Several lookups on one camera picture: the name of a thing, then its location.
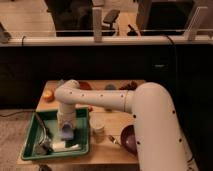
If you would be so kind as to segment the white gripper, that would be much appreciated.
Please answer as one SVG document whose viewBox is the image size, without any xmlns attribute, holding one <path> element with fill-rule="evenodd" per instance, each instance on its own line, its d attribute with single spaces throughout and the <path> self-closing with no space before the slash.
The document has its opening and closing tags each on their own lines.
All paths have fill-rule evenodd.
<svg viewBox="0 0 213 171">
<path fill-rule="evenodd" d="M 73 112 L 71 114 L 62 113 L 60 111 L 57 112 L 57 120 L 59 128 L 62 128 L 65 123 L 68 123 L 73 129 L 76 128 L 76 113 Z"/>
</svg>

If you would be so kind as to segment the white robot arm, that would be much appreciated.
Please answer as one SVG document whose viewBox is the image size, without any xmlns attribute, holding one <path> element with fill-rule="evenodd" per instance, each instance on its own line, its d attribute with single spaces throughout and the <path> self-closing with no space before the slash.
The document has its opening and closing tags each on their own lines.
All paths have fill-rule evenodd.
<svg viewBox="0 0 213 171">
<path fill-rule="evenodd" d="M 62 115 L 73 113 L 76 104 L 132 114 L 140 171 L 196 171 L 171 95 L 160 84 L 143 83 L 134 91 L 81 90 L 76 80 L 69 80 L 54 95 Z"/>
</svg>

